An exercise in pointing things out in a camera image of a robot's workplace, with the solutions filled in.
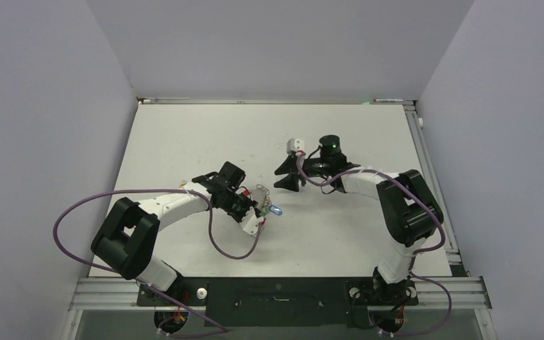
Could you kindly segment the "red-handled metal key holder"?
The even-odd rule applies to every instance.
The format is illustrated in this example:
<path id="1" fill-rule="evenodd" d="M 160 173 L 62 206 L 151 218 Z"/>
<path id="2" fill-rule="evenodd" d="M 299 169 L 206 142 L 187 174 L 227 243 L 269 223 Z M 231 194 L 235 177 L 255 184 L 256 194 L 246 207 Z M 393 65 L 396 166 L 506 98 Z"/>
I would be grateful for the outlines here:
<path id="1" fill-rule="evenodd" d="M 271 192 L 263 184 L 256 184 L 255 187 L 250 190 L 250 193 L 251 199 L 256 201 L 256 208 L 259 209 L 260 212 L 262 208 L 268 208 L 269 205 L 272 204 Z"/>

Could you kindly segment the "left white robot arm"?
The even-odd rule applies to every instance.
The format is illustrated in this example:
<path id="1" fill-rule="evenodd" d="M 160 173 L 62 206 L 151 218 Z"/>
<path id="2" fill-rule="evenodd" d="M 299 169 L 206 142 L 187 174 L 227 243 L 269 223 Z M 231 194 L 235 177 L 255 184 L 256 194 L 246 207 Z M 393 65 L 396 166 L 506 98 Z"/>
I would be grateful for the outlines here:
<path id="1" fill-rule="evenodd" d="M 220 209 L 257 237 L 265 217 L 258 203 L 240 191 L 245 177 L 242 169 L 227 161 L 219 171 L 154 198 L 122 197 L 97 231 L 91 251 L 124 279 L 146 283 L 164 304 L 175 304 L 183 294 L 181 274 L 154 255 L 159 232 L 192 214 Z"/>

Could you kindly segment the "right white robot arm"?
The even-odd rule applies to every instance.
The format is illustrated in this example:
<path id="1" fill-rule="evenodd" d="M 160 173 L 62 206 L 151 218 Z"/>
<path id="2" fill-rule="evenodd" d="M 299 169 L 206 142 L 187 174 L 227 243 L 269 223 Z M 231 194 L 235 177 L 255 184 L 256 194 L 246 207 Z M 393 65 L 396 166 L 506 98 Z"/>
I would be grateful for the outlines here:
<path id="1" fill-rule="evenodd" d="M 330 186 L 340 193 L 376 199 L 390 236 L 373 281 L 373 297 L 392 302 L 400 294 L 418 254 L 441 248 L 446 241 L 443 212 L 424 177 L 417 170 L 385 173 L 352 163 L 341 151 L 337 135 L 319 139 L 315 157 L 305 152 L 305 143 L 292 138 L 286 143 L 285 161 L 274 171 L 281 179 L 275 188 L 298 192 L 306 183 Z"/>

